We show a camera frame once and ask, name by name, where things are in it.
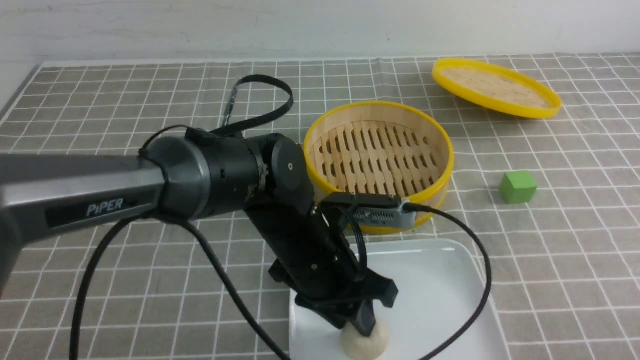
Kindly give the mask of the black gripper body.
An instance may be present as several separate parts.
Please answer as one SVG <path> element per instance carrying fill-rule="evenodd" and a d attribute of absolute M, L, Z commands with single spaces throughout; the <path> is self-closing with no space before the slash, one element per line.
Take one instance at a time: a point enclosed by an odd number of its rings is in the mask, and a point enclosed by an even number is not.
<path fill-rule="evenodd" d="M 396 283 L 359 264 L 340 227 L 323 218 L 312 194 L 262 195 L 245 209 L 276 256 L 270 275 L 297 293 L 295 303 L 323 317 L 323 310 L 350 310 L 361 301 L 392 308 Z"/>

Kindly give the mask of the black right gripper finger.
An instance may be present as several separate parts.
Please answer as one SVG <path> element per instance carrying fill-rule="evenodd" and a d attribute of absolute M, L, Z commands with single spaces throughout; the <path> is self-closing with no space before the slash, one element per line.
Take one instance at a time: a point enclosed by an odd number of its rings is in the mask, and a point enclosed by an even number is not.
<path fill-rule="evenodd" d="M 338 330 L 343 330 L 352 319 L 350 310 L 322 310 L 322 318 Z"/>

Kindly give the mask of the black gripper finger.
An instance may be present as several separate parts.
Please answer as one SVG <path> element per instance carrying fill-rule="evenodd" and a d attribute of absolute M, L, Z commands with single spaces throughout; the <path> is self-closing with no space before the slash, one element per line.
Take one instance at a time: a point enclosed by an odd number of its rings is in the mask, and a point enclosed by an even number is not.
<path fill-rule="evenodd" d="M 370 337 L 377 325 L 374 305 L 372 300 L 363 300 L 357 303 L 353 315 L 350 317 L 350 325 L 362 337 Z"/>

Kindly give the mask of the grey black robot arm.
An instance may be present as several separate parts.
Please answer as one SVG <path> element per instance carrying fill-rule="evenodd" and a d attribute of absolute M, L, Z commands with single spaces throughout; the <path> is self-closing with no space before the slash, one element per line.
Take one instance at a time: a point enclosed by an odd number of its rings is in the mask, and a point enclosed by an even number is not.
<path fill-rule="evenodd" d="M 373 301 L 392 308 L 395 282 L 357 262 L 338 210 L 323 213 L 304 152 L 281 134 L 163 136 L 137 156 L 3 153 L 1 287 L 30 244 L 139 218 L 183 223 L 243 211 L 276 256 L 274 280 L 297 305 L 362 335 Z"/>

